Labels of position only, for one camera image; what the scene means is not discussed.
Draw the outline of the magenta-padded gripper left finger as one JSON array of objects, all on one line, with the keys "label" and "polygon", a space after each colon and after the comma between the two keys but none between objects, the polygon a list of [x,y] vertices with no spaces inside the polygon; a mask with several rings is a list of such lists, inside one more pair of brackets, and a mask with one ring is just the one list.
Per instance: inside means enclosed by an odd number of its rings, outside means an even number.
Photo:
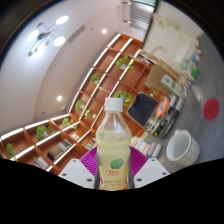
[{"label": "magenta-padded gripper left finger", "polygon": [[60,172],[59,177],[84,188],[98,189],[100,178],[97,149],[90,150],[80,159],[72,158]]}]

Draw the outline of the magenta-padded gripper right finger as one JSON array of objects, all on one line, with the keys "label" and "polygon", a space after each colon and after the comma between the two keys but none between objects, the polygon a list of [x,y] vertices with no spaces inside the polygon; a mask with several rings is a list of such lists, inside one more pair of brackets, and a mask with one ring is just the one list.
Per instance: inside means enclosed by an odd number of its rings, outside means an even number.
[{"label": "magenta-padded gripper right finger", "polygon": [[147,158],[139,150],[130,148],[130,189],[143,187],[169,175],[169,172],[156,158]]}]

